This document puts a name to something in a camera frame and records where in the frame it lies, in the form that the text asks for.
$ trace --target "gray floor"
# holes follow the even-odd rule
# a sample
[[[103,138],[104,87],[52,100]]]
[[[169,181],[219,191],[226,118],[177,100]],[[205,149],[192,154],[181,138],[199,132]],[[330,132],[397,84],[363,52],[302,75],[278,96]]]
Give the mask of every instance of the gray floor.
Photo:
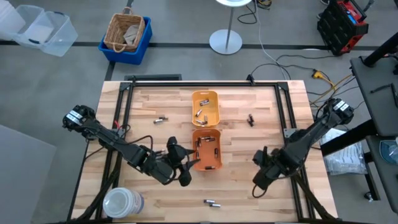
[[[35,4],[46,10],[62,11],[71,17],[80,42],[99,41],[115,12],[120,12],[126,0],[114,1],[49,1],[13,0],[19,4]],[[154,36],[151,42],[207,43],[212,32],[228,25],[229,9],[214,0],[135,0],[134,12],[152,19]],[[317,0],[274,1],[270,11],[261,11],[264,44],[323,45],[316,30],[315,15],[324,9]],[[246,12],[236,10],[235,18]],[[383,43],[398,30],[398,10],[392,1],[377,1],[366,19],[371,26],[369,34],[359,45]],[[258,44],[258,26],[234,21],[244,44]],[[300,54],[311,57],[330,55],[314,50],[267,50],[273,57],[282,54]],[[337,82],[350,73],[349,59],[369,52],[353,51],[338,58],[306,60],[283,58],[282,64],[297,64],[324,71]],[[40,201],[34,223],[57,222],[67,216],[83,158],[84,139],[77,133],[62,129],[62,117],[76,104],[93,108],[98,102],[108,61],[96,47],[72,47],[62,58],[20,46],[0,46],[0,124],[26,133],[57,146],[57,153]],[[262,63],[271,63],[261,50],[242,49],[230,56],[214,53],[211,49],[149,48],[140,66],[117,63],[112,80],[125,75],[181,73],[184,80],[242,80]],[[308,91],[322,92],[328,84],[310,77],[308,70],[288,68],[292,79],[305,80]],[[265,66],[254,73],[262,80],[281,80],[277,67]],[[346,88],[355,86],[352,82]],[[342,95],[349,104],[363,101],[358,89]],[[355,112],[349,128],[369,119],[365,104]],[[378,176],[382,200],[368,203],[363,193],[368,191],[363,176],[342,175],[330,177],[338,214],[344,220],[371,223],[398,223],[392,213]]]

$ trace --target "orange plastic basket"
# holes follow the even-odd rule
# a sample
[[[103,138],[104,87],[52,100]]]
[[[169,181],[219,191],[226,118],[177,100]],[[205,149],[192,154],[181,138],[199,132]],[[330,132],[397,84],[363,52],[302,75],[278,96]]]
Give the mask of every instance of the orange plastic basket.
[[[207,105],[200,106],[200,102],[203,100],[209,100]],[[196,114],[199,110],[202,110],[198,117]],[[200,121],[205,120],[207,115],[207,124],[200,124]],[[211,90],[194,91],[192,93],[192,123],[199,127],[210,127],[216,126],[220,122],[220,111],[218,109],[218,94]]]
[[[221,143],[220,137],[221,132],[217,129],[196,129],[192,133],[192,146],[194,150],[197,150],[196,141],[200,137],[211,136],[215,138],[214,141],[206,142],[201,139],[201,146],[199,147],[199,159],[200,162],[196,163],[193,168],[199,171],[217,170],[223,166],[221,162]],[[215,149],[218,149],[218,155],[215,156]],[[198,159],[196,151],[193,153],[193,159]]]

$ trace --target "blue bin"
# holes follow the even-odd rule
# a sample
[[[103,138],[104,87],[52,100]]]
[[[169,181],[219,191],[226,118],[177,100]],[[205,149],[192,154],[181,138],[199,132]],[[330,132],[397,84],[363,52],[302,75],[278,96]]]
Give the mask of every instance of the blue bin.
[[[135,52],[121,52],[116,53],[113,49],[108,49],[104,44],[104,38],[102,38],[101,43],[98,46],[98,49],[105,54],[105,57],[110,62],[121,62],[121,63],[129,63],[133,65],[139,65],[144,58],[145,51],[148,48],[150,38],[152,37],[152,29],[150,28],[150,18],[144,17],[145,22],[145,30],[142,34],[141,40],[139,42],[138,48]]]

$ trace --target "wicker basket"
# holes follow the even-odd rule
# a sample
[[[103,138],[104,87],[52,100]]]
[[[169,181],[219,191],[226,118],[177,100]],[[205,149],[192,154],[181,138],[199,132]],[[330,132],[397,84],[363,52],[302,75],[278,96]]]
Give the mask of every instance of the wicker basket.
[[[113,49],[116,53],[121,53],[123,51],[135,52],[145,29],[145,22],[142,16],[133,15],[130,7],[125,7],[124,9],[128,9],[130,14],[117,13],[113,15],[104,38],[104,43],[107,48]],[[125,40],[123,35],[126,33],[127,29],[134,24],[139,24],[137,37],[132,45],[124,44]]]

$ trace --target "wooden tabletop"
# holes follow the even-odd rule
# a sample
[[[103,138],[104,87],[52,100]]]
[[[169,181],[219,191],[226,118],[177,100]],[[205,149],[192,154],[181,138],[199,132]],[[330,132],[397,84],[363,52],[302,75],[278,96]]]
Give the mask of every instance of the wooden tabletop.
[[[313,123],[303,81],[288,81],[298,128]],[[104,82],[96,113],[102,125],[110,128],[116,107],[120,82]],[[141,174],[123,161],[120,187],[136,190],[145,198],[143,211],[124,218],[125,222],[294,222],[297,216],[289,179],[275,181],[262,198],[251,195],[252,178],[259,170],[252,162],[254,153],[264,146],[282,147],[279,114],[272,87],[143,87],[134,88],[127,141],[150,134],[154,150],[166,148],[167,139],[175,136],[183,147],[192,148],[192,92],[214,90],[219,94],[223,167],[199,172],[191,169],[192,182],[181,187],[178,181],[163,186],[152,177]],[[246,119],[252,114],[254,127]],[[154,125],[159,116],[169,121]],[[141,144],[149,146],[149,141]],[[92,142],[88,154],[100,145]],[[103,175],[106,150],[91,156],[84,164],[72,218],[78,217],[98,193]],[[335,203],[319,150],[312,149],[307,162],[310,188],[321,204],[336,216]],[[303,193],[300,198],[307,214]],[[221,208],[205,205],[203,199],[214,199]]]

